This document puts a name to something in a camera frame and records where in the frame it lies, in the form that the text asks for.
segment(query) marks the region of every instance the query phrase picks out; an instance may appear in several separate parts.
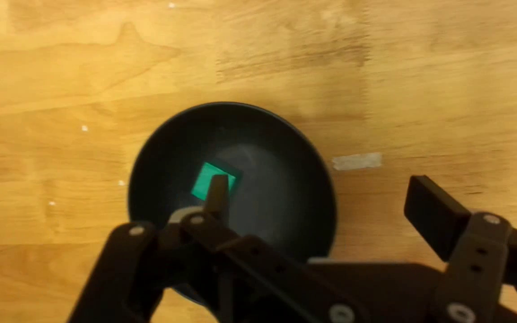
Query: bolt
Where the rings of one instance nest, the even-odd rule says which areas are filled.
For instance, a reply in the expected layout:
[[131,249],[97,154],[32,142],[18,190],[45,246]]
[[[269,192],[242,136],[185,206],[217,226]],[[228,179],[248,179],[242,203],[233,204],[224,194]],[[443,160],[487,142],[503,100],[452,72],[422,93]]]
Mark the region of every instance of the bolt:
[[190,217],[190,224],[201,224],[201,222],[205,222],[205,217],[203,217],[203,215],[194,215],[194,217]]
[[131,237],[138,237],[138,235],[142,235],[142,233],[145,233],[145,228],[142,228],[142,226],[133,226],[133,228],[129,228],[129,235],[131,235]]
[[485,215],[485,221],[490,222],[490,224],[501,224],[503,221],[492,213],[487,213]]
[[336,303],[329,310],[330,321],[332,323],[354,323],[355,314],[348,305]]
[[447,312],[456,323],[476,323],[474,310],[463,303],[451,303]]

